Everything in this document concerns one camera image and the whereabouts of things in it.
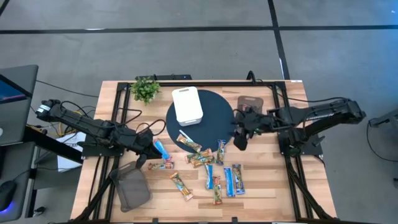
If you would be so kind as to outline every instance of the snack bar wrapper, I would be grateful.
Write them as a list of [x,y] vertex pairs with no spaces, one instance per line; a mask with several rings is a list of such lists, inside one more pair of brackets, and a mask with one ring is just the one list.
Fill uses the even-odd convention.
[[232,171],[235,175],[236,194],[244,194],[241,165],[233,164]]
[[171,175],[170,179],[172,179],[177,188],[180,190],[180,192],[184,196],[185,201],[188,201],[193,197],[193,194],[187,189],[185,184],[182,182],[180,176],[178,175],[178,172]]
[[193,168],[198,168],[202,165],[212,164],[212,163],[214,163],[214,157],[209,156],[209,157],[201,158],[199,160],[192,161],[192,166],[193,166]]
[[230,167],[224,167],[225,179],[226,179],[226,195],[228,197],[235,197],[234,182],[232,180],[232,169]]
[[159,139],[154,140],[155,148],[162,154],[162,159],[169,161],[171,160],[170,154],[164,149],[162,142]]
[[187,163],[190,163],[191,161],[199,160],[199,159],[202,159],[204,157],[209,157],[209,156],[212,156],[211,149],[206,149],[202,152],[199,152],[196,154],[189,154],[189,155],[185,156],[185,161]]
[[223,203],[221,199],[221,181],[220,177],[213,177],[213,189],[214,189],[214,205],[221,205]]
[[177,141],[181,142],[182,144],[190,147],[191,149],[195,150],[196,152],[200,152],[201,145],[195,143],[193,141],[188,140],[185,136],[180,134],[177,138]]
[[207,181],[206,181],[206,189],[213,189],[213,165],[206,164],[205,165],[207,171]]
[[154,170],[154,169],[173,169],[174,168],[174,162],[168,161],[168,162],[160,162],[157,164],[150,163],[148,165],[149,170]]
[[218,165],[224,165],[225,140],[218,140],[217,160]]

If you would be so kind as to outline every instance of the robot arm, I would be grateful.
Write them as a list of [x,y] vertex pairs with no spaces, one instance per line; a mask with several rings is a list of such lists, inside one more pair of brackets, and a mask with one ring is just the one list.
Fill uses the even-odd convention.
[[[358,124],[366,116],[357,102],[349,99],[336,100],[331,103],[308,108],[285,107],[268,110],[267,115],[258,114],[251,108],[240,111],[241,119],[235,123],[241,128],[235,132],[234,144],[245,150],[248,138],[254,134],[289,131],[291,147],[300,147],[311,136],[337,124]],[[304,128],[296,128],[300,123],[315,121]]]
[[153,133],[148,128],[137,133],[125,124],[101,119],[91,119],[62,106],[59,100],[45,100],[35,112],[37,118],[47,122],[61,122],[94,138],[95,144],[112,148],[120,146],[140,155],[137,165],[146,159],[161,159],[161,153],[152,143]]

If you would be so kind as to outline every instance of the monitor screen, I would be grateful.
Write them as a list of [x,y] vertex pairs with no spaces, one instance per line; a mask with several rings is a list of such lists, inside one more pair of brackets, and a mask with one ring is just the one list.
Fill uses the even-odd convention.
[[0,78],[0,104],[26,99],[23,90],[10,83],[4,77]]

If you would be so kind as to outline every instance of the white paper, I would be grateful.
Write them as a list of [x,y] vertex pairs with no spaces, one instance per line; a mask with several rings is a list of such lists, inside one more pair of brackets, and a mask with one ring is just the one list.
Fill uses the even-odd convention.
[[[66,136],[62,137],[62,138],[58,138],[57,141],[58,142],[64,142],[65,140],[67,140],[68,138],[72,137],[73,135],[75,135],[75,133],[72,134],[67,134]],[[66,144],[67,146],[70,146],[76,150],[79,150],[80,152],[83,150],[82,147],[78,146],[78,142],[84,141],[86,139],[86,134],[85,133],[77,133],[75,137],[67,140],[64,144]],[[65,172],[68,171],[66,169],[72,169],[72,168],[76,168],[81,166],[80,163],[77,163],[75,161],[71,161],[69,159],[66,159],[62,156],[57,156],[57,160],[58,160],[58,172]]]

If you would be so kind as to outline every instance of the wooden table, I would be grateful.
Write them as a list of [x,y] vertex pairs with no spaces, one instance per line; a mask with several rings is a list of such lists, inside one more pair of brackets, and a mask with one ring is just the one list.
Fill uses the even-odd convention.
[[[111,119],[117,84],[117,81],[103,82],[95,113],[96,119]],[[286,86],[289,97],[307,99],[302,82],[286,81]],[[162,93],[157,95],[155,100],[147,106],[143,102],[134,101],[134,98],[130,97],[129,107],[140,109],[143,113],[136,120],[129,123],[128,126],[136,129],[139,123],[151,123],[159,118],[165,119],[166,112],[172,103],[171,92],[176,88],[181,87],[162,87]],[[198,89],[210,90],[223,96],[232,108],[237,107],[238,97],[241,95],[261,97],[264,100],[263,111],[274,108],[272,92],[264,86],[198,87]],[[308,106],[306,103],[292,100],[290,100],[290,105],[296,107]],[[132,118],[135,114],[135,112],[129,111],[127,119]],[[162,126],[162,123],[154,125],[152,127],[153,132],[157,133]],[[175,169],[147,170],[149,162],[146,162],[142,170],[148,180],[152,199],[139,208],[123,213],[120,211],[120,201],[116,193],[111,222],[151,222],[153,218],[159,218],[160,222],[230,222],[231,217],[238,217],[241,222],[295,220],[285,161],[280,155],[275,133],[253,137],[253,139],[249,140],[248,148],[245,151],[240,151],[236,148],[232,140],[227,144],[225,166],[242,164],[242,176],[246,193],[235,198],[228,198],[225,190],[223,167],[214,165],[214,175],[221,176],[221,187],[223,189],[223,204],[218,206],[213,205],[213,192],[205,189],[207,177],[205,168],[193,169],[191,164],[186,164],[183,157],[187,152],[173,143],[167,130],[158,138],[173,157]],[[134,153],[127,152],[122,156],[120,166],[136,159],[137,156]],[[302,156],[302,160],[309,191],[325,211],[335,217],[336,212],[323,164],[313,156]],[[71,218],[78,216],[87,206],[96,161],[97,158],[92,157],[86,159],[83,163]],[[182,194],[169,179],[169,176],[176,171],[178,171],[185,185],[194,194],[194,198],[188,202],[184,201]],[[98,187],[99,174],[100,170],[96,176],[93,194],[95,194]],[[299,189],[297,191],[301,214],[305,217],[302,194]],[[104,217],[107,199],[108,193],[106,192],[101,204],[100,218]]]

